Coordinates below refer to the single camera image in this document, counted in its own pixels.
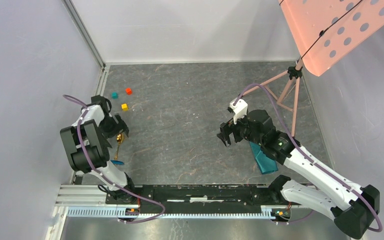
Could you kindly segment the gold spoon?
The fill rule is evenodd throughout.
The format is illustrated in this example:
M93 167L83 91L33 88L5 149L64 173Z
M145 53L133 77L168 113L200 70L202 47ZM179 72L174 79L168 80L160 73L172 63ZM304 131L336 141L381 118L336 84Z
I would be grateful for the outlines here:
M124 135L123 133L119 133L119 134L116 136L117 146L116 146L116 150L115 150L115 154L114 154L114 158L113 158L114 161L117 161L117 160L118 160L119 151L120 151L120 146L121 146L121 144L124 142L124 140L125 140L125 135Z

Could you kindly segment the teal cloth napkin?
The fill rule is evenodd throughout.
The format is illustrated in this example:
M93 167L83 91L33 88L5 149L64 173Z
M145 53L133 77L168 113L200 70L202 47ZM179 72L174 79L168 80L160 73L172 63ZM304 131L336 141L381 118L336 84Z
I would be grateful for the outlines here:
M277 172L278 166L277 162L268 158L261 150L260 146L258 144L249 143L252 154L254 156L256 165L258 169L260 170L262 175L268 175Z

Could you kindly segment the blue knife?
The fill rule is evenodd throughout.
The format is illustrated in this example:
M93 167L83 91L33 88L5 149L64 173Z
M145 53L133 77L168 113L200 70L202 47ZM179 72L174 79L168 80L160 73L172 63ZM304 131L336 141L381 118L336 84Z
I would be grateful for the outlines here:
M111 162L112 162L114 165L119 165L119 166L124 165L124 162L119 161L119 160L111 160Z

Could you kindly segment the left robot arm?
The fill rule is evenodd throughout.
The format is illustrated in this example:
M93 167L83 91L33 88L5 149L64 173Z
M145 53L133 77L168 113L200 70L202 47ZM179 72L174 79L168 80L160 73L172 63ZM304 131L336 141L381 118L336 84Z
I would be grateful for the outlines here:
M109 139L119 134L127 136L127 124L118 113L111 115L111 101L101 95L92 96L89 104L67 94L63 97L81 106L78 119L60 130L70 167L98 178L102 182L99 190L113 200L133 203L137 198L133 181L115 166L109 153Z

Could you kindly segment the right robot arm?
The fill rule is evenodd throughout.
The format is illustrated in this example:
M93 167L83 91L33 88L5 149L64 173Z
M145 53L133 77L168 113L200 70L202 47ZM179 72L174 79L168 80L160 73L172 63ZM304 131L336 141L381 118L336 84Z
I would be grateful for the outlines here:
M331 219L347 236L359 240L366 231L375 231L373 222L380 223L380 191L371 184L361 186L346 179L317 160L288 132L277 130L265 110L228 111L233 118L220 125L217 137L225 146L246 140L259 146L269 159L306 178L315 187L298 183L290 177L277 177L269 189L275 204L284 201L300 204Z

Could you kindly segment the yellow cube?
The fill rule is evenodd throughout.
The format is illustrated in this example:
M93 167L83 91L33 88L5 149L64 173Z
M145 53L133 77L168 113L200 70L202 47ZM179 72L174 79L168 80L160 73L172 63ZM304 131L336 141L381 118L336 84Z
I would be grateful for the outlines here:
M126 103L123 103L123 104L121 104L121 109L122 109L122 111L128 111L129 110L129 107L128 107L128 105L126 104Z

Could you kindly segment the orange cube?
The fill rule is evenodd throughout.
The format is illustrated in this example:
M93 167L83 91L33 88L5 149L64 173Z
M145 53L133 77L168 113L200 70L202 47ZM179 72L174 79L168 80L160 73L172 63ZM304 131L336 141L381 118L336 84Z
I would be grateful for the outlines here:
M133 93L131 88L126 88L125 92L126 92L127 95L131 95Z

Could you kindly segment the pink tripod stand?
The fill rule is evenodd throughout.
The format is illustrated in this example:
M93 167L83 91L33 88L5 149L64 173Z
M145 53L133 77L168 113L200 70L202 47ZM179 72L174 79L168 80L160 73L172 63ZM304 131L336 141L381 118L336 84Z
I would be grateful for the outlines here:
M303 66L301 60L292 61L252 61L244 63L245 84L260 84L275 104L290 112L290 133L297 134L298 109L301 83L303 82Z

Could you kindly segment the pink perforated panel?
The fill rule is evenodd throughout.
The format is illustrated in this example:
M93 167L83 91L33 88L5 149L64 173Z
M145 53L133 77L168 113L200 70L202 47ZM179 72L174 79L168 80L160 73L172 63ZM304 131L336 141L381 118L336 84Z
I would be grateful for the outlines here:
M303 65L319 77L384 26L384 0L281 0Z

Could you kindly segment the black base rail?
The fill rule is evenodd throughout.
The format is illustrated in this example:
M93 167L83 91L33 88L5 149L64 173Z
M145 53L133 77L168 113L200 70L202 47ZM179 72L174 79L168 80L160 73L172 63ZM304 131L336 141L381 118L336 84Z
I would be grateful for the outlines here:
M133 205L128 212L135 214L257 214L262 206L293 205L265 184L144 184L135 186L134 195L103 184L97 187L106 194L106 204Z

